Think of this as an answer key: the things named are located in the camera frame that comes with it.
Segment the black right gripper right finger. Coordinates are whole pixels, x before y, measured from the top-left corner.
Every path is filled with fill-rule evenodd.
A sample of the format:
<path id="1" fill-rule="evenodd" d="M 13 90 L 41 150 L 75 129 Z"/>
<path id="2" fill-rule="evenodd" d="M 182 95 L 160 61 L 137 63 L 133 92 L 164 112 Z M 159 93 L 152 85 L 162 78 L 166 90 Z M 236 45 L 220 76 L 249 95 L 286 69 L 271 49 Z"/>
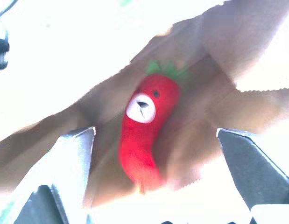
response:
<path id="1" fill-rule="evenodd" d="M 289 177 L 256 143 L 256 134 L 219 128 L 216 136 L 236 189 L 249 209 L 259 204 L 289 204 Z"/>

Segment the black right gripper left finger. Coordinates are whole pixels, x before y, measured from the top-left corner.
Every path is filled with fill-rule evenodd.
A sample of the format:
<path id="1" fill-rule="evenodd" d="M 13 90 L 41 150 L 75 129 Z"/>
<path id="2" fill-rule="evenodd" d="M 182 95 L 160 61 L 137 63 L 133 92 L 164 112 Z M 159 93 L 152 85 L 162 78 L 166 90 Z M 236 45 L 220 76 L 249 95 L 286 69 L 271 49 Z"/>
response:
<path id="1" fill-rule="evenodd" d="M 9 223 L 87 223 L 83 201 L 95 136 L 87 127 L 57 139 L 16 188 Z"/>

